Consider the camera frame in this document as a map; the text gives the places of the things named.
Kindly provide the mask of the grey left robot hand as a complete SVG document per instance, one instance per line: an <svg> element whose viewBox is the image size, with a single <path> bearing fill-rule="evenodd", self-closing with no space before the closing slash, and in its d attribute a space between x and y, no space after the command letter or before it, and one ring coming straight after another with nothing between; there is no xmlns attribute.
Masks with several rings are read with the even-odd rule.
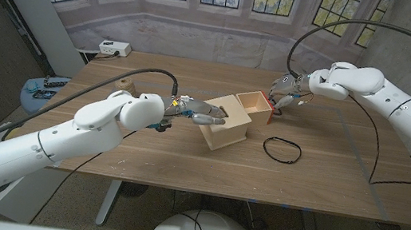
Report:
<svg viewBox="0 0 411 230"><path fill-rule="evenodd" d="M187 95L164 98L166 117L187 117L197 125L225 125L226 114L220 107Z"/></svg>

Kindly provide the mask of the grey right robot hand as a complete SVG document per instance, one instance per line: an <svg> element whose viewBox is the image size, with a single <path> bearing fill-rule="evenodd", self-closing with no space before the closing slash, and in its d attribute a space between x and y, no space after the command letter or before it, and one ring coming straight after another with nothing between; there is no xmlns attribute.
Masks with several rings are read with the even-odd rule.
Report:
<svg viewBox="0 0 411 230"><path fill-rule="evenodd" d="M303 74L291 75L287 73L273 81L268 99L275 109L289 105L295 98L310 93L309 77Z"/></svg>

